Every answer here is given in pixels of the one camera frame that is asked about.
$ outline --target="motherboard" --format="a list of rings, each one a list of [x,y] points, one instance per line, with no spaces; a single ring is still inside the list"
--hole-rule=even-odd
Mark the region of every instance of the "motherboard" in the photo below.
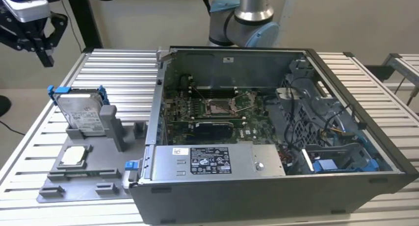
[[[281,141],[255,89],[166,91],[170,145],[275,144]]]

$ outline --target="barcode sticker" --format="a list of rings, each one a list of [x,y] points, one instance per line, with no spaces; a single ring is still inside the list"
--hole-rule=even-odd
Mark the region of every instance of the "barcode sticker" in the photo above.
[[[174,155],[190,155],[190,149],[174,148]]]

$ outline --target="power supply label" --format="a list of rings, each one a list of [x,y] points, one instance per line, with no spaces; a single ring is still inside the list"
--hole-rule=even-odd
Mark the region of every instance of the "power supply label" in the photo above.
[[[191,148],[191,173],[231,174],[229,148]]]

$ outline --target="black pole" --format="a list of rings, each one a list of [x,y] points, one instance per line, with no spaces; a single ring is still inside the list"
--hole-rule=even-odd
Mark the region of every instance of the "black pole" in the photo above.
[[[86,48],[103,48],[90,0],[69,0]]]

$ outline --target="white label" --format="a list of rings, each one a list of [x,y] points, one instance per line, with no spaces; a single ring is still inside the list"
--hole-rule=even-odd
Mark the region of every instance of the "white label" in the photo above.
[[[74,122],[78,125],[79,130],[85,132],[105,131],[105,126],[101,121],[98,112],[95,111],[83,111],[83,112],[71,112],[70,113]]]
[[[234,63],[234,62],[235,62],[235,58],[233,57],[223,58],[223,63]]]
[[[190,155],[190,149],[174,148],[174,155]]]

